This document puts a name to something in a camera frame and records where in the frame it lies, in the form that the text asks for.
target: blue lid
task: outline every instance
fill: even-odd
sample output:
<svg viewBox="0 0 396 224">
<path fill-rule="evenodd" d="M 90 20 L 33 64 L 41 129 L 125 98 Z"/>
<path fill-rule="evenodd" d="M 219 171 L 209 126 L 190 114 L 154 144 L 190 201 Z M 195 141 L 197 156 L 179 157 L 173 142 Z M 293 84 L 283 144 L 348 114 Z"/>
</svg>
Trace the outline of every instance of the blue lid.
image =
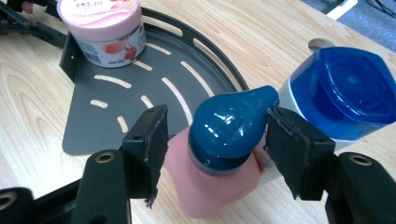
<svg viewBox="0 0 396 224">
<path fill-rule="evenodd" d="M 214 170 L 240 166 L 262 139 L 267 109 L 277 103 L 271 86 L 217 95 L 195 112 L 190 147 L 201 164 Z"/>
<path fill-rule="evenodd" d="M 291 76 L 305 118 L 333 139 L 358 140 L 396 120 L 396 83 L 377 55 L 321 49 Z"/>
<path fill-rule="evenodd" d="M 379 56 L 360 49 L 322 49 L 318 66 L 323 90 L 344 115 L 363 123 L 396 120 L 395 81 Z"/>
</svg>

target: black cable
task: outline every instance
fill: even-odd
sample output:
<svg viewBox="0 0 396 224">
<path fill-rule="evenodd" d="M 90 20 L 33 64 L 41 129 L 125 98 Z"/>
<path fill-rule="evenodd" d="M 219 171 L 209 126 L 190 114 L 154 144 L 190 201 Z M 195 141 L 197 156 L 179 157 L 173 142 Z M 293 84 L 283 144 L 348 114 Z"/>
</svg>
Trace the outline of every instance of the black cable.
<svg viewBox="0 0 396 224">
<path fill-rule="evenodd" d="M 374 0 L 376 4 L 373 2 L 373 0 L 366 0 L 366 3 L 370 5 L 371 7 L 374 7 L 375 9 L 384 12 L 388 15 L 390 15 L 392 18 L 396 18 L 396 12 L 385 6 L 382 2 L 379 0 Z"/>
</svg>

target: pink lid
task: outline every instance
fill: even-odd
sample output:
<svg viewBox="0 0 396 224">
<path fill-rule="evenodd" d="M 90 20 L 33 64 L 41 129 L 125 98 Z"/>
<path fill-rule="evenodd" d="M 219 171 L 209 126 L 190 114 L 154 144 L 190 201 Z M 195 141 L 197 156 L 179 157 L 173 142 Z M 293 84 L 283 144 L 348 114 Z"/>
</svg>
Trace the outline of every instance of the pink lid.
<svg viewBox="0 0 396 224">
<path fill-rule="evenodd" d="M 70 33 L 88 41 L 108 41 L 139 25 L 139 0 L 59 0 L 58 13 Z"/>
</svg>

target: white container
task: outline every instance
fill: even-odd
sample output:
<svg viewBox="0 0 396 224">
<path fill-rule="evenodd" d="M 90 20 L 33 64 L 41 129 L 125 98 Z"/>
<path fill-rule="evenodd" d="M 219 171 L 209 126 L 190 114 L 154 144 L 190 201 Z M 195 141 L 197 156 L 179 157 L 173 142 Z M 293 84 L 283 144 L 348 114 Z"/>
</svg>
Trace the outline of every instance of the white container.
<svg viewBox="0 0 396 224">
<path fill-rule="evenodd" d="M 98 66 L 127 65 L 146 46 L 138 0 L 59 0 L 57 9 L 86 58 Z"/>
</svg>

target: wood grain surface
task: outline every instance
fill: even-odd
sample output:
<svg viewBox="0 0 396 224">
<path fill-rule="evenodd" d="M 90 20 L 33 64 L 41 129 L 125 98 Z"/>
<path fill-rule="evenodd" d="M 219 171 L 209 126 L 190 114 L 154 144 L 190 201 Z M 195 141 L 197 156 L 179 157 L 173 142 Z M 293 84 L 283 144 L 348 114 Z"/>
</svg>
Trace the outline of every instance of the wood grain surface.
<svg viewBox="0 0 396 224">
<path fill-rule="evenodd" d="M 381 56 L 396 76 L 396 54 L 297 0 L 142 0 L 142 7 L 184 21 L 213 41 L 235 64 L 250 88 L 278 89 L 310 54 L 308 42 Z M 64 33 L 61 21 L 35 7 L 31 21 Z M 62 50 L 28 35 L 0 35 L 0 189 L 26 187 L 35 197 L 81 178 L 88 156 L 62 150 L 73 83 L 59 67 Z M 396 178 L 396 125 L 370 134 L 343 151 L 383 164 Z M 170 175 L 163 169 L 159 196 L 150 210 L 132 203 L 134 223 L 327 223 L 321 202 L 294 201 L 284 180 L 259 186 L 213 216 L 192 219 L 177 206 Z"/>
</svg>

